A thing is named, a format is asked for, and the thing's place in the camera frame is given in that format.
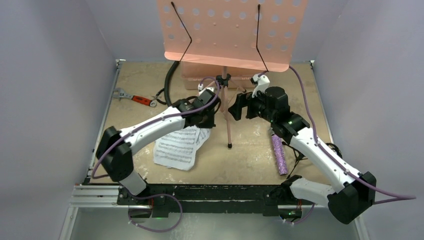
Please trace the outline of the sheet music page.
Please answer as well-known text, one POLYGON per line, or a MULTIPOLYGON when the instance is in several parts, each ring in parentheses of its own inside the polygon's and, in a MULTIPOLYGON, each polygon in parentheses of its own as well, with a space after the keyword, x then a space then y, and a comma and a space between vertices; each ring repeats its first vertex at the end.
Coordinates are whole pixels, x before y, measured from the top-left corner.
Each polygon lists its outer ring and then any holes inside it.
POLYGON ((171 132, 155 141, 153 162, 167 168, 189 171, 195 165, 197 151, 210 134, 210 129, 196 126, 171 132))

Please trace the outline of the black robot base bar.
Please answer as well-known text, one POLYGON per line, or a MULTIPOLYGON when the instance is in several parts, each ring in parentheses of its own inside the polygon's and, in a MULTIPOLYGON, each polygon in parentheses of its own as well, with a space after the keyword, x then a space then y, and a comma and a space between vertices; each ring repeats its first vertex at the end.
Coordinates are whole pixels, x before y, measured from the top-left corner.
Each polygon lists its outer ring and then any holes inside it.
POLYGON ((307 200, 296 199, 288 188, 277 185, 238 184, 149 184, 142 193, 132 196, 118 189, 117 204, 130 208, 147 207, 154 218, 170 213, 261 214, 279 216, 285 208, 294 209, 307 200))

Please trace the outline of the pink folding music stand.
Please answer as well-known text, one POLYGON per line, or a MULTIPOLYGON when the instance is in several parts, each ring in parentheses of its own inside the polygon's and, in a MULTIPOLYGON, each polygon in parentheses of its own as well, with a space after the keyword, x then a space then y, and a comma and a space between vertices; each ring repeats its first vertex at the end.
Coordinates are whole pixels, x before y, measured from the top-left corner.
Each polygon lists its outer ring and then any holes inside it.
MULTIPOLYGON (((227 67, 284 72, 290 67, 306 4, 272 0, 159 0, 164 56, 170 61, 222 66, 213 78, 220 90, 227 67)), ((224 114, 231 105, 220 100, 224 114)))

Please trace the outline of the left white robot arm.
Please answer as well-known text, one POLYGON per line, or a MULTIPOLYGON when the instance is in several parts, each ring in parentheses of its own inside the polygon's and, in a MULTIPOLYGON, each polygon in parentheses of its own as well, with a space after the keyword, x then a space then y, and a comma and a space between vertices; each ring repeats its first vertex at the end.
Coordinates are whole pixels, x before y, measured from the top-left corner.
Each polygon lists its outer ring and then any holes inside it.
POLYGON ((110 179, 129 191, 138 205, 149 199, 147 182, 135 170, 133 156, 159 138, 187 127, 213 127, 215 108, 221 102, 210 89, 199 96, 179 99, 158 115, 134 126, 116 129, 108 127, 102 134, 95 156, 93 171, 102 166, 110 179))

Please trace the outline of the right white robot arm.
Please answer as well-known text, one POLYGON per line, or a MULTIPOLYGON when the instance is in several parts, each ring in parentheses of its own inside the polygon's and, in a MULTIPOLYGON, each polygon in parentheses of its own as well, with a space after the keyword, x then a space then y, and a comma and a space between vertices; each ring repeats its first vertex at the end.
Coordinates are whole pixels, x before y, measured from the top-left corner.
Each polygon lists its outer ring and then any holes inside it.
POLYGON ((242 109, 247 108, 246 118, 259 117, 270 123, 273 132, 290 147, 312 162, 330 184, 322 184, 295 175, 282 183, 280 196, 288 204, 296 200, 307 200, 325 206, 342 224, 350 224, 370 208, 375 201, 377 184, 375 176, 361 173, 339 157, 320 138, 299 114, 290 110, 288 95, 281 87, 272 86, 265 92, 239 93, 228 111, 236 121, 242 118, 242 109))

